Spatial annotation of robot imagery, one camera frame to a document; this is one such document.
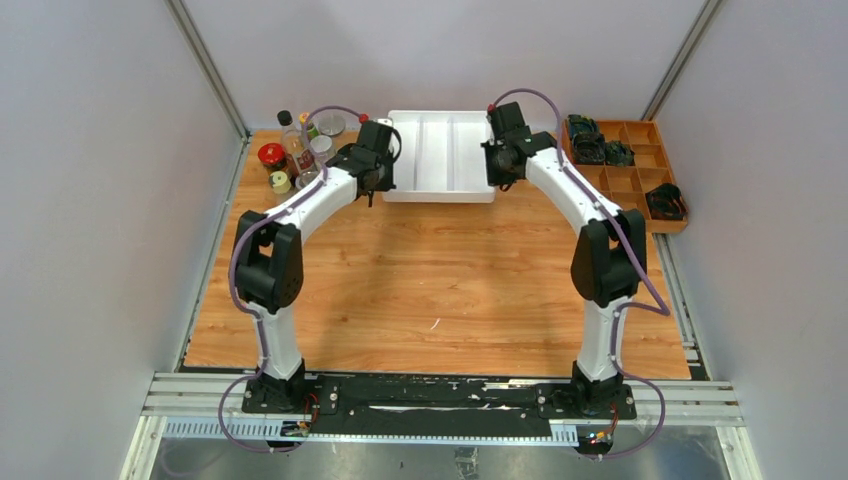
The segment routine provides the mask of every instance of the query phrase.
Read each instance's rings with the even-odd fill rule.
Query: black bottle cap
[[[291,112],[288,110],[280,110],[280,112],[277,113],[277,121],[280,122],[280,125],[288,127],[292,124]]]

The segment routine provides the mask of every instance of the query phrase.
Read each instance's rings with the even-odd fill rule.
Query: white wall
[[[848,4],[731,1],[659,124],[708,358],[767,479],[848,478]]]
[[[252,128],[342,104],[483,110],[533,87],[566,112],[637,119],[703,0],[187,0]],[[528,121],[553,126],[541,103]]]
[[[237,140],[161,1],[3,1],[0,64],[0,477],[116,478]]]

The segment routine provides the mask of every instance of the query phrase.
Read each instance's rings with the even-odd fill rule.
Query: wooden organizer
[[[687,220],[657,220],[651,218],[645,193],[660,184],[674,182],[674,174],[662,144],[660,131],[654,122],[596,121],[607,142],[615,140],[633,150],[633,167],[610,165],[577,165],[577,170],[602,194],[624,210],[638,208],[645,216],[649,232],[679,233]],[[565,144],[568,158],[572,157],[571,143]]]

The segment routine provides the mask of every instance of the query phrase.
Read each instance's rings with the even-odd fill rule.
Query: black strap
[[[657,220],[683,220],[686,217],[686,204],[680,195],[680,189],[672,183],[663,183],[645,194],[651,218]]]

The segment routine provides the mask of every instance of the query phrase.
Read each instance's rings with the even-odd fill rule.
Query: wooden tabletop
[[[253,137],[187,366],[256,365],[253,324],[232,305],[227,268],[238,217],[276,204],[256,153],[278,141],[278,131]],[[359,199],[304,248],[295,324],[307,368],[568,376],[583,332],[569,274],[575,243],[528,182],[491,204],[385,203],[378,194],[368,208]],[[650,237],[648,275],[668,299]],[[636,298],[652,303],[644,287]],[[631,310],[622,358],[633,373],[689,378],[670,317]]]

